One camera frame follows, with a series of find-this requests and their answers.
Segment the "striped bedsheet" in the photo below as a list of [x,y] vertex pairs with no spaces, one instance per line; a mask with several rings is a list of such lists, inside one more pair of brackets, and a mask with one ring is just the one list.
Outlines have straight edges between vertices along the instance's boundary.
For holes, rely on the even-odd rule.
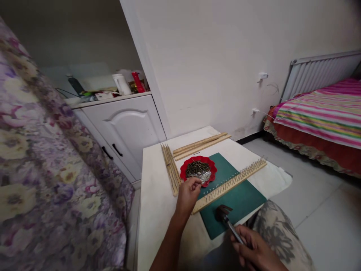
[[274,122],[361,149],[361,82],[346,79],[279,104]]

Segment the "white table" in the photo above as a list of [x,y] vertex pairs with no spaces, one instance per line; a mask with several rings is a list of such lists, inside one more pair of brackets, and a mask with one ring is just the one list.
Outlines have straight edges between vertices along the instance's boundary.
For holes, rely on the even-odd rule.
[[[191,132],[165,143],[171,151],[191,144],[198,140],[219,134],[208,126]],[[259,156],[244,148],[231,139],[226,139],[200,151],[198,155],[211,156],[219,152],[238,171],[259,159]],[[176,162],[178,170],[188,156]],[[267,199],[286,189],[292,182],[292,177],[282,168],[272,163],[268,164],[248,178]],[[138,238],[138,270],[149,270],[157,251],[162,243],[169,221],[176,207],[177,197],[172,194],[167,169],[164,164],[160,144],[143,150],[143,172],[140,198],[140,222]],[[236,225],[245,223],[258,209],[254,210]],[[218,247],[224,239],[224,233],[210,240],[200,213],[192,215],[184,229],[180,254],[179,268],[186,269],[194,261],[203,259],[211,250]]]

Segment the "cabinet handle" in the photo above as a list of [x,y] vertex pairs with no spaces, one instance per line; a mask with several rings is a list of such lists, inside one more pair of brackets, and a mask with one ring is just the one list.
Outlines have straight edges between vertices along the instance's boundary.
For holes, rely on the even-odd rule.
[[117,151],[117,153],[118,153],[120,156],[123,157],[123,154],[118,151],[118,149],[117,149],[117,147],[115,146],[115,144],[113,144],[112,146],[113,146],[113,148]]
[[113,157],[111,157],[111,156],[109,155],[109,153],[106,151],[106,149],[105,149],[104,146],[102,147],[102,149],[103,149],[103,151],[105,152],[105,154],[109,157],[109,159],[110,159],[110,160],[113,160]]

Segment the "cabinet door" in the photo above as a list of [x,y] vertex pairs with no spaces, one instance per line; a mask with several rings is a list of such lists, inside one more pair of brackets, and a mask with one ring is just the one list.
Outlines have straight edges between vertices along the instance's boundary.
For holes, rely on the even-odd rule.
[[74,109],[73,111],[74,111],[75,115],[83,123],[83,125],[85,127],[87,127],[89,132],[93,135],[95,140],[101,146],[105,155],[108,155],[108,157],[111,160],[113,160],[113,162],[118,166],[118,168],[123,172],[125,177],[127,177],[127,179],[131,183],[135,182],[136,179],[133,177],[133,175],[130,173],[130,171],[127,169],[127,167],[122,163],[122,161],[117,157],[115,152],[111,149],[111,147],[108,145],[108,143],[105,141],[105,139],[101,136],[101,134],[98,132],[98,130],[95,128],[95,126],[91,123],[91,121],[85,115],[85,113],[81,109]]
[[151,95],[83,108],[136,180],[141,179],[143,148],[166,137]]

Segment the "hand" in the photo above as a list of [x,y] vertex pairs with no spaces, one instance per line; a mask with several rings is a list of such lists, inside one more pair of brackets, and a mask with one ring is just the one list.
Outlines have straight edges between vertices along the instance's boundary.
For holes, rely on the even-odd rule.
[[174,216],[182,222],[187,222],[196,204],[202,181],[191,177],[179,187],[178,200]]
[[238,243],[232,234],[231,241],[240,256],[242,267],[247,265],[251,271],[255,271],[253,266],[258,267],[261,271],[287,271],[277,254],[271,250],[257,232],[243,225],[238,225],[235,229],[247,245]]

